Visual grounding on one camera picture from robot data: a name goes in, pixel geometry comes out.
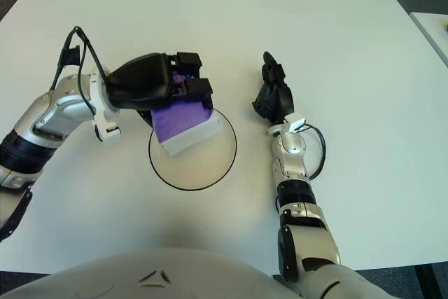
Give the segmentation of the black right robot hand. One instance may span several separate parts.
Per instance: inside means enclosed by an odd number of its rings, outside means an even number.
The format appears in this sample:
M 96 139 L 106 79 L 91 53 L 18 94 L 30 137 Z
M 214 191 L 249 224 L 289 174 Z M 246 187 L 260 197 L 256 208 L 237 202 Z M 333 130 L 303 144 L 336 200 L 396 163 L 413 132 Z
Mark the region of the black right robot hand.
M 263 60 L 263 85 L 252 106 L 260 117 L 277 125 L 294 112 L 293 96 L 285 82 L 286 75 L 282 65 L 267 51 L 263 53 Z

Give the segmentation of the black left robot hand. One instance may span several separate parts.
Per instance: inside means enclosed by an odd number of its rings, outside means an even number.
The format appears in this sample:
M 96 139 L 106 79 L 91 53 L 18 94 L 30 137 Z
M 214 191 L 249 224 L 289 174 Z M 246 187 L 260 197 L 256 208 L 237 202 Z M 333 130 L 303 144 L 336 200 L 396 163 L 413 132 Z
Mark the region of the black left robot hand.
M 114 107 L 135 110 L 149 125 L 151 111 L 177 102 L 211 109 L 213 90 L 208 79 L 200 78 L 201 66 L 197 53 L 143 55 L 111 72 L 106 92 Z

